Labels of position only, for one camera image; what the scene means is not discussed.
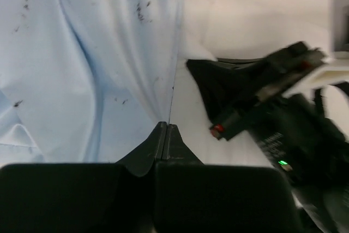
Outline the white pillow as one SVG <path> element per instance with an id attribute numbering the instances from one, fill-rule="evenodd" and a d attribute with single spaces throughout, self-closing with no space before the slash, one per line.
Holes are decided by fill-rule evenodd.
<path id="1" fill-rule="evenodd" d="M 212 137 L 187 59 L 248 59 L 303 40 L 332 54 L 333 0 L 184 0 L 171 123 L 208 165 L 268 166 L 248 133 Z"/>

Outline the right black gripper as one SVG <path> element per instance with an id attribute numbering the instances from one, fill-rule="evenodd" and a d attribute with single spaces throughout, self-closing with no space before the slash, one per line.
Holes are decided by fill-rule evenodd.
<path id="1" fill-rule="evenodd" d="M 272 165 L 294 185 L 348 181 L 348 142 L 325 115 L 322 89 L 309 101 L 300 93 L 284 97 L 323 65 L 323 52 L 299 41 L 264 58 L 189 59 L 217 139 L 248 131 Z"/>

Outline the light blue pillowcase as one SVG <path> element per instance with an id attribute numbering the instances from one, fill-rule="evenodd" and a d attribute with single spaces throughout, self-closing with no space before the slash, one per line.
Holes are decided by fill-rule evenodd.
<path id="1" fill-rule="evenodd" d="M 1 0 L 1 165 L 113 163 L 170 118 L 184 0 Z"/>

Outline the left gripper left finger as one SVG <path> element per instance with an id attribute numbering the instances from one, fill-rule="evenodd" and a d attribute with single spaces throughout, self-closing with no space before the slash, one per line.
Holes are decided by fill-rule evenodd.
<path id="1" fill-rule="evenodd" d="M 159 122 L 142 143 L 116 164 L 125 167 L 133 176 L 145 176 L 151 170 L 155 160 L 162 156 L 166 132 L 167 123 Z"/>

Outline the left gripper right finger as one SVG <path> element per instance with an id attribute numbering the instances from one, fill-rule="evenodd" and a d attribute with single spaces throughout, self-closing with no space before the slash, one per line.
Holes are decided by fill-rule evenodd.
<path id="1" fill-rule="evenodd" d="M 172 164 L 203 165 L 184 143 L 178 127 L 174 124 L 167 126 L 164 142 L 160 143 L 155 159 Z"/>

